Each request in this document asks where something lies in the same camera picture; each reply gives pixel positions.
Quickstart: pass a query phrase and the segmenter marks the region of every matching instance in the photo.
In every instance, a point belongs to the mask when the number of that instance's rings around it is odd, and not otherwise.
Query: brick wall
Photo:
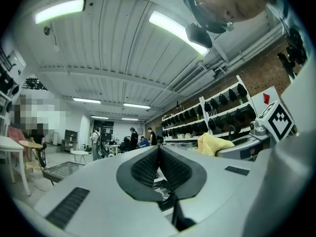
[[[242,79],[250,96],[254,96],[271,86],[276,88],[276,91],[280,96],[287,86],[289,86],[290,79],[282,67],[281,62],[277,58],[277,54],[280,52],[286,54],[285,48],[287,46],[288,45],[285,38],[279,39],[274,44],[266,48],[263,52],[248,61],[246,64],[242,65],[240,68],[236,69],[226,77],[211,85],[198,96],[195,96],[192,99],[182,103],[182,105],[184,108],[189,108],[190,106],[199,102],[198,98],[200,96],[204,96],[206,99],[217,94],[230,85],[236,83],[237,75],[239,75]],[[178,111],[174,108],[163,115],[171,113],[175,114],[177,112]],[[155,131],[155,128],[160,126],[161,117],[163,115],[145,124],[146,137],[148,137],[147,128],[151,127]]]

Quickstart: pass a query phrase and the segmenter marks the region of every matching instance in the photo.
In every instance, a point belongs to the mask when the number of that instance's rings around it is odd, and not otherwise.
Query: ceiling
[[[25,1],[14,28],[16,40],[23,41],[21,54],[36,65],[34,74],[53,94],[91,115],[113,118],[151,119],[188,96],[172,89],[197,61],[208,68],[220,61],[228,63],[272,27],[264,11],[235,24],[232,32],[212,34],[214,46],[202,57],[149,22],[156,10],[184,26],[192,23],[182,0],[86,0],[83,12],[35,24],[34,13],[63,1],[68,0]],[[49,36],[43,33],[44,26],[51,27]],[[73,97],[101,100],[102,104],[77,103]],[[146,111],[123,103],[152,108]]]

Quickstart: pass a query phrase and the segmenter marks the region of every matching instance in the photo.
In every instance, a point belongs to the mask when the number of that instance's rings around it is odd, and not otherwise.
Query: table leg
[[[13,168],[12,168],[12,155],[11,155],[11,152],[9,152],[8,154],[8,160],[9,160],[9,168],[10,168],[10,174],[11,174],[11,180],[12,180],[12,183],[15,184],[15,179],[14,179],[14,175],[13,175]]]
[[[22,177],[25,192],[28,196],[30,196],[31,192],[29,190],[28,182],[26,181],[26,175],[25,175],[25,170],[24,170],[23,150],[19,152],[19,164],[20,164],[21,177]]]

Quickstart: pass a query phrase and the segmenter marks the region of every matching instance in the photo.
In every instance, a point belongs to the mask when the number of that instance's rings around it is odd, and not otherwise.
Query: blue shirt
[[[148,140],[140,141],[140,142],[139,142],[139,147],[140,147],[140,146],[143,146],[143,145],[146,145],[146,147],[148,147],[148,146],[149,146]]]

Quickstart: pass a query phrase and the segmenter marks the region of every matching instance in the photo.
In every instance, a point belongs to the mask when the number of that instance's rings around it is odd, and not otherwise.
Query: jeans
[[[92,156],[93,156],[94,161],[101,158],[101,156],[99,155],[99,150],[100,150],[100,147],[96,143],[93,143],[92,144]]]

